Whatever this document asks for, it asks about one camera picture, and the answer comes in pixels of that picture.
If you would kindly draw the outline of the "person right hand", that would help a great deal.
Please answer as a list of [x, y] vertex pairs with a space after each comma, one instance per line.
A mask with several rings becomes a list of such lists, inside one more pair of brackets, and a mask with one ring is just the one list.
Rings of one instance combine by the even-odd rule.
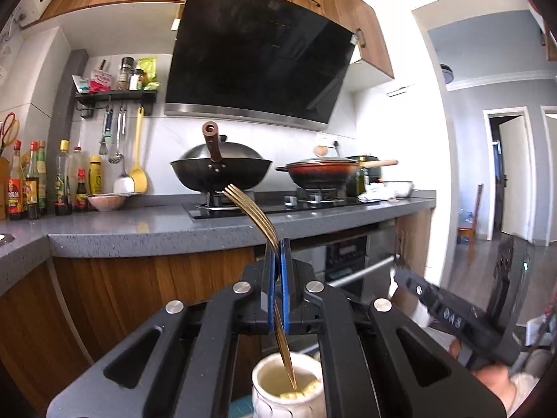
[[501, 364], [490, 364], [472, 371], [478, 381], [487, 387], [509, 411], [516, 397], [516, 385], [510, 380], [508, 368]]

